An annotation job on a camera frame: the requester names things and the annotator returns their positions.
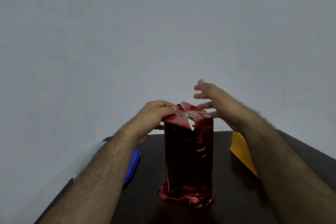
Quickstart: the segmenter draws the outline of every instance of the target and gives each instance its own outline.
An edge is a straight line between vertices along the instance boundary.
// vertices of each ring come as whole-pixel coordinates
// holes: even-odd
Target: left hand
[[[141,144],[145,140],[146,135],[153,129],[162,130],[163,125],[160,125],[161,120],[173,114],[175,110],[175,104],[167,101],[156,100],[148,102],[123,129],[130,132],[136,138],[137,143]]]

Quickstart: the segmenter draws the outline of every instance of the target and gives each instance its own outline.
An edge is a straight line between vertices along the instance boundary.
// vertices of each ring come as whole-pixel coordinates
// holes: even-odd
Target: hand
[[[175,104],[167,101],[148,102],[123,129],[130,131],[136,137],[137,143],[140,144],[153,129],[163,130],[163,125],[160,125],[161,120],[165,116],[173,114],[175,110]]]
[[[224,120],[232,130],[241,132],[243,126],[256,120],[258,114],[240,103],[237,99],[218,88],[215,84],[199,80],[194,90],[201,90],[201,93],[194,95],[195,99],[210,99],[211,102],[203,103],[197,107],[202,109],[215,108],[216,112],[210,113],[214,118]]]

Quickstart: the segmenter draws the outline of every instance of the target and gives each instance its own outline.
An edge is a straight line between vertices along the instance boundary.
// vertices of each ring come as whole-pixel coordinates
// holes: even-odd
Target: right hand
[[[215,108],[216,112],[209,113],[213,118],[221,118],[232,130],[241,132],[244,126],[253,123],[260,116],[240,103],[237,99],[229,95],[224,90],[218,88],[215,84],[199,80],[194,86],[194,90],[200,90],[201,93],[194,95],[195,99],[210,99],[212,101],[197,105],[202,109]]]

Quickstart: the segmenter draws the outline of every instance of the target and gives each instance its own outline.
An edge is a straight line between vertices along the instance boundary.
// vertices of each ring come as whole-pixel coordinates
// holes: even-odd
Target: metallic red wrapping
[[[166,202],[205,207],[214,200],[213,118],[182,102],[164,122],[167,180],[158,194]]]

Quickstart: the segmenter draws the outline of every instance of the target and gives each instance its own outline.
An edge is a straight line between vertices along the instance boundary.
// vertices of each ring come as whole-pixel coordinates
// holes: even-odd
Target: forearm
[[[133,136],[120,130],[96,155],[41,224],[110,223],[134,147]]]
[[[260,117],[242,129],[253,164],[283,223],[332,223],[336,194]]]

